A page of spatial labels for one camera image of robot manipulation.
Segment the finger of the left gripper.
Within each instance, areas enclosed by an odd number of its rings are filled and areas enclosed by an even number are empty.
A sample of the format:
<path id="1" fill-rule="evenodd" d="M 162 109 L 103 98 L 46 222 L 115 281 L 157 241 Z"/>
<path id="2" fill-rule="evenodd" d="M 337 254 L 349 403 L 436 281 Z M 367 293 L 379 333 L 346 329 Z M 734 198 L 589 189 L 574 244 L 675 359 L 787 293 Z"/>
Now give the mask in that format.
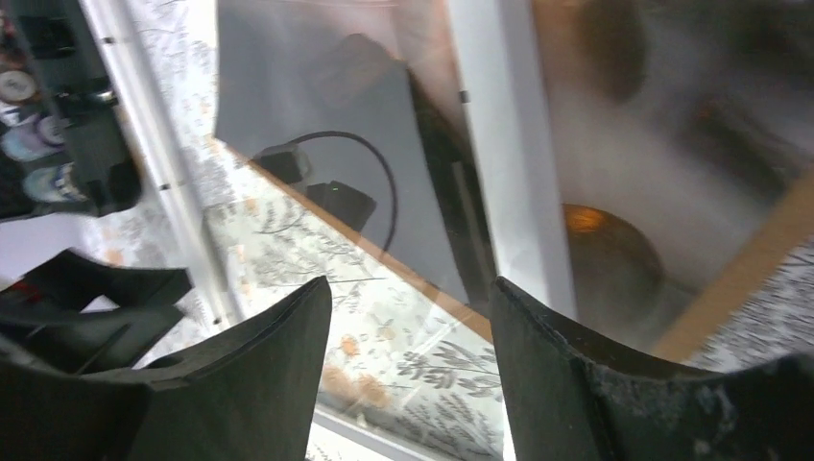
<path id="1" fill-rule="evenodd" d="M 119 307 L 172 305 L 192 289 L 183 269 L 110 266 L 64 250 L 1 290 L 3 301 L 52 302 L 79 312 L 105 297 Z"/>
<path id="2" fill-rule="evenodd" d="M 135 365 L 184 314 L 174 305 L 83 313 L 1 304 L 1 358 L 73 376 Z"/>

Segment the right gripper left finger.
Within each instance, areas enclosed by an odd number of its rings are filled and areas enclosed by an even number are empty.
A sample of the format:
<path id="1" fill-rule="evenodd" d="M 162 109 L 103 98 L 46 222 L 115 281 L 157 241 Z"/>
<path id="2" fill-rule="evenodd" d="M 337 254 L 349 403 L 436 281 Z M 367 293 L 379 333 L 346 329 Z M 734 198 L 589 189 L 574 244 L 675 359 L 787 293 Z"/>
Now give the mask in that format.
<path id="1" fill-rule="evenodd" d="M 309 280 L 248 320 L 140 368 L 1 363 L 5 460 L 302 460 L 332 312 Z"/>

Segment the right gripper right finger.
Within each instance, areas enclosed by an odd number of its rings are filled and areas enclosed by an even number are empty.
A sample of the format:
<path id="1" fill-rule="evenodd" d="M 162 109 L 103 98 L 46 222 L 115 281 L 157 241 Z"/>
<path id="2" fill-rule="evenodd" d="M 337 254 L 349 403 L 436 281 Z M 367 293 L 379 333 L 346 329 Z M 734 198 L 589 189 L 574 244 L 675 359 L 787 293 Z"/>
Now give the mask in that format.
<path id="1" fill-rule="evenodd" d="M 491 332 L 519 460 L 809 460 L 813 358 L 731 373 L 624 346 L 507 279 Z"/>

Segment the white picture frame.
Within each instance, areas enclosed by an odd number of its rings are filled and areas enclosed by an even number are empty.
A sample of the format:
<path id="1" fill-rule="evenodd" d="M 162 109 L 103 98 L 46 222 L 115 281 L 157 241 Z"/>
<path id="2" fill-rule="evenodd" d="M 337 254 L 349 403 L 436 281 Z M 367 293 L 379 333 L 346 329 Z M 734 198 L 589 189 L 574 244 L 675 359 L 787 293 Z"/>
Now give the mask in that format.
<path id="1" fill-rule="evenodd" d="M 328 280 L 315 454 L 515 458 L 490 285 L 574 310 L 518 6 L 83 2 L 211 317 Z"/>

